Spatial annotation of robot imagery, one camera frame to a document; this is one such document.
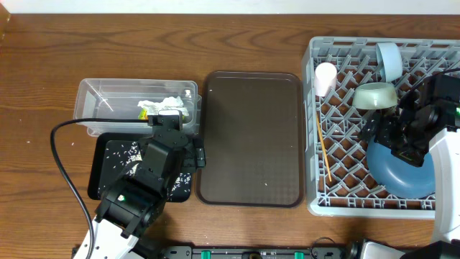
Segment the pink cup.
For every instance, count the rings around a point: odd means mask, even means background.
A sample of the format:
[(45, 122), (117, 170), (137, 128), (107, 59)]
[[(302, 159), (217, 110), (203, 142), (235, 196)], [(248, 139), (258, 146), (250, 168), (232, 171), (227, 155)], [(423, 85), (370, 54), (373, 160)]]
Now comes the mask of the pink cup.
[(337, 69), (332, 63), (321, 63), (314, 71), (314, 82), (316, 96), (324, 97), (336, 87)]

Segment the grey dishwasher rack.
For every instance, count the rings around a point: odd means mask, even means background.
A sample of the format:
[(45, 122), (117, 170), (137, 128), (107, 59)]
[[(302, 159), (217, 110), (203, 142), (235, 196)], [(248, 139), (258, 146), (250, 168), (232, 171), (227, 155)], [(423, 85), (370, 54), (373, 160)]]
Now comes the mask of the grey dishwasher rack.
[[(302, 59), (305, 122), (306, 194), (309, 211), (317, 216), (433, 219), (436, 192), (421, 199), (404, 199), (388, 193), (369, 173), (368, 142), (359, 132), (375, 112), (399, 115), (398, 106), (365, 110), (352, 105), (358, 86), (384, 82), (377, 63), (376, 46), (395, 43), (402, 56), (402, 76), (390, 82), (396, 89), (397, 105), (412, 87), (429, 76), (452, 70), (459, 78), (459, 42), (368, 37), (314, 37)], [(321, 63), (336, 66), (336, 87), (326, 96), (316, 96), (314, 71)], [(320, 115), (332, 182), (323, 161), (316, 125)]]

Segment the clear plastic bin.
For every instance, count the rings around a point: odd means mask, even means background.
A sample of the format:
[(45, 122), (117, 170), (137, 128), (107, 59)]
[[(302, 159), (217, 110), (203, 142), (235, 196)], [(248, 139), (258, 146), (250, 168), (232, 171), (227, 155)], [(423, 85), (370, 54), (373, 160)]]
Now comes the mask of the clear plastic bin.
[(152, 128), (145, 123), (126, 123), (139, 119), (139, 101), (161, 102), (179, 96), (190, 116), (183, 119), (183, 131), (199, 133), (201, 96), (194, 81), (157, 79), (86, 78), (80, 82), (73, 112), (74, 119), (102, 118), (115, 122), (84, 122), (90, 136), (105, 132), (148, 134)]

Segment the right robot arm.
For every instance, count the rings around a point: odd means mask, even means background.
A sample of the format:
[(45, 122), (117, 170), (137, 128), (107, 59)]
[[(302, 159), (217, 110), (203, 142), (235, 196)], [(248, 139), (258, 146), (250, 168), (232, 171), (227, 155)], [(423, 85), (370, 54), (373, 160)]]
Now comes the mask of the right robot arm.
[(382, 144), (415, 167), (431, 155), (436, 187), (431, 244), (401, 251), (366, 241), (360, 258), (459, 257), (459, 78), (453, 73), (447, 70), (427, 77), (401, 98), (399, 115), (376, 114), (359, 133), (361, 140)]

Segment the brown serving tray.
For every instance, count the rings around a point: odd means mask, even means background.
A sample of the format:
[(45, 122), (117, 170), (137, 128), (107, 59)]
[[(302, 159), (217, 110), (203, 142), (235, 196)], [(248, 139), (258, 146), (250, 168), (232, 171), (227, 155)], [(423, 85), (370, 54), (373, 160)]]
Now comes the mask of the brown serving tray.
[(215, 71), (201, 118), (205, 204), (294, 208), (305, 195), (302, 84), (291, 73)]

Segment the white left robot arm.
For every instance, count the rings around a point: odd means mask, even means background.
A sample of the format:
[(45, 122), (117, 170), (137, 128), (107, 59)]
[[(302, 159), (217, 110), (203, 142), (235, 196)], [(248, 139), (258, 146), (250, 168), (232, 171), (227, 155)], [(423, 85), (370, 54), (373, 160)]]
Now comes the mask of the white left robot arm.
[(137, 140), (140, 160), (127, 163), (103, 192), (76, 258), (123, 258), (161, 215), (176, 180), (206, 165), (203, 141), (184, 133), (179, 110), (147, 120), (152, 134)]

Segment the pandan snack wrapper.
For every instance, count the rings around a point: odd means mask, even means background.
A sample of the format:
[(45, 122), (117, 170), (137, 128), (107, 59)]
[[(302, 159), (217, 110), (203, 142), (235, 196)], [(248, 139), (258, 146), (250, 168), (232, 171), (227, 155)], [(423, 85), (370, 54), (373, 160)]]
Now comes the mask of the pandan snack wrapper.
[(167, 107), (167, 108), (159, 108), (159, 109), (143, 108), (141, 112), (139, 113), (138, 118), (147, 119), (149, 115), (159, 115), (159, 114), (171, 115), (172, 112), (180, 112), (182, 114), (183, 119), (190, 116), (190, 113), (186, 108)]

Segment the light blue bowl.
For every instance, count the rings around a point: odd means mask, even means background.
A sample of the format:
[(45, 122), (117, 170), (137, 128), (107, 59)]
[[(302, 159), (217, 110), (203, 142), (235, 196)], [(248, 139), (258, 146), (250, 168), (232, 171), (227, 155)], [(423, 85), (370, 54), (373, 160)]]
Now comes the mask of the light blue bowl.
[(376, 46), (377, 63), (384, 82), (392, 82), (403, 74), (403, 59), (399, 47), (392, 42), (380, 42)]

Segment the white tissue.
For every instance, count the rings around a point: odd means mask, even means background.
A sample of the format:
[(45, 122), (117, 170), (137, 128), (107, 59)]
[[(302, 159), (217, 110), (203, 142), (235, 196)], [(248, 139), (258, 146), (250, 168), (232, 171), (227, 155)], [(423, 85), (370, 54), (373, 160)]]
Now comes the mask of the white tissue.
[(159, 108), (167, 108), (167, 107), (177, 107), (177, 108), (186, 108), (184, 106), (183, 100), (177, 96), (177, 97), (167, 97), (164, 98), (161, 102), (153, 102), (153, 101), (139, 101), (138, 102), (138, 107), (141, 109), (146, 108), (146, 109), (159, 109)]

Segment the black tray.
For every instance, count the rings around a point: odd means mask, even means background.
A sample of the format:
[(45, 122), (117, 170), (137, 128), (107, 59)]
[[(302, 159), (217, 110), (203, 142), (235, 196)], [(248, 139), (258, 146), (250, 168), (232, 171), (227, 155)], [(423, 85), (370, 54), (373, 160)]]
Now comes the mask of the black tray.
[[(106, 132), (96, 141), (91, 175), (88, 182), (88, 196), (99, 200), (106, 189), (125, 176), (138, 181), (143, 187), (162, 188), (165, 179), (153, 175), (142, 167), (142, 152), (139, 140), (146, 134)], [(179, 174), (172, 176), (172, 186), (167, 187), (169, 202), (184, 202), (190, 196), (191, 175), (196, 172), (199, 162), (189, 154), (181, 166), (174, 165)]]

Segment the wooden chopstick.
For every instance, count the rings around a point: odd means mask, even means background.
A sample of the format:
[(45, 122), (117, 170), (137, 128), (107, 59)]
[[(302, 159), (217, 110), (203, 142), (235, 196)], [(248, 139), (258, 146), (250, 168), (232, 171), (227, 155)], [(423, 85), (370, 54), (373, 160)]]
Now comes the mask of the wooden chopstick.
[(318, 114), (318, 112), (316, 112), (316, 125), (317, 125), (318, 138), (319, 138), (320, 144), (321, 144), (321, 150), (322, 150), (322, 153), (323, 153), (324, 166), (326, 168), (328, 180), (329, 180), (329, 182), (332, 182), (330, 165), (328, 163), (327, 149), (326, 149), (326, 146), (324, 144), (324, 138), (323, 138), (323, 133), (322, 133), (322, 129), (321, 129), (320, 115)]

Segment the rice grains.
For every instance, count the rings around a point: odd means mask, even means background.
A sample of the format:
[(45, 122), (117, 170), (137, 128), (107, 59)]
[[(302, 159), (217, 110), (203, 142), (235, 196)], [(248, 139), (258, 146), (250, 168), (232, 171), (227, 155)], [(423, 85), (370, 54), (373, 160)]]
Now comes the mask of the rice grains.
[[(100, 183), (103, 187), (112, 182), (132, 161), (141, 160), (138, 144), (134, 141), (110, 140), (106, 144), (103, 155)], [(181, 173), (175, 180), (171, 195), (179, 199), (179, 195), (190, 195), (192, 176), (189, 173)]]

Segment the light green bowl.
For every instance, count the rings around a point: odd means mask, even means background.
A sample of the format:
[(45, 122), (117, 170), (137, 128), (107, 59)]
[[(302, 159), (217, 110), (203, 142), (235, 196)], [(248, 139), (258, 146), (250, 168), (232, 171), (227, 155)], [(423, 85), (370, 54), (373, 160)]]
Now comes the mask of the light green bowl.
[(375, 82), (358, 86), (352, 105), (357, 109), (387, 109), (397, 105), (397, 93), (391, 83)]

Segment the dark blue plate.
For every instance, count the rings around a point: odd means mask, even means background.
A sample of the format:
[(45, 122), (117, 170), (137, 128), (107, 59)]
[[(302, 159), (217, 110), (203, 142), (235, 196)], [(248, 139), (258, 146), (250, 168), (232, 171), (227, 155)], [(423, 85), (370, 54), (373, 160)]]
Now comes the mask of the dark blue plate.
[(435, 193), (433, 159), (429, 153), (421, 167), (412, 166), (391, 154), (391, 150), (368, 142), (366, 161), (373, 179), (386, 191), (404, 199), (421, 199)]

